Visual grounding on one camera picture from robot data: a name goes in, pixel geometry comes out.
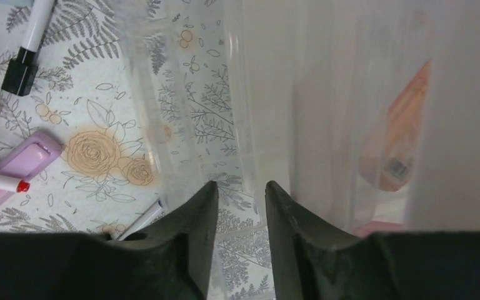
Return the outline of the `white plastic drawer unit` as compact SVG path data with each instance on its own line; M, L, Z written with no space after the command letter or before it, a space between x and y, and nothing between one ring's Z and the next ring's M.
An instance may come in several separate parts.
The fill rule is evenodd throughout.
M371 221L401 231L480 232L480 1L235 1L227 31L237 86L237 153L263 203L277 182L298 204L353 235ZM147 25L116 18L135 101L172 208L203 182L178 170L152 118L138 61ZM366 136L431 60L409 182L381 191L359 174Z

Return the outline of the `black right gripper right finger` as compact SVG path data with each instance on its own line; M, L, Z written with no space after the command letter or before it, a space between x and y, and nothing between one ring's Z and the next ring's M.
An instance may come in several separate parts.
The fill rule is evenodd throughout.
M349 234L265 188L278 299L480 299L480 232Z

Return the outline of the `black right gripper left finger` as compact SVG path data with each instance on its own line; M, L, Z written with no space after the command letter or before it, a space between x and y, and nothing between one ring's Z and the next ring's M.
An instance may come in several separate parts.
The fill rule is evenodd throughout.
M0 299L205 299L219 202L207 182L125 240L0 232Z

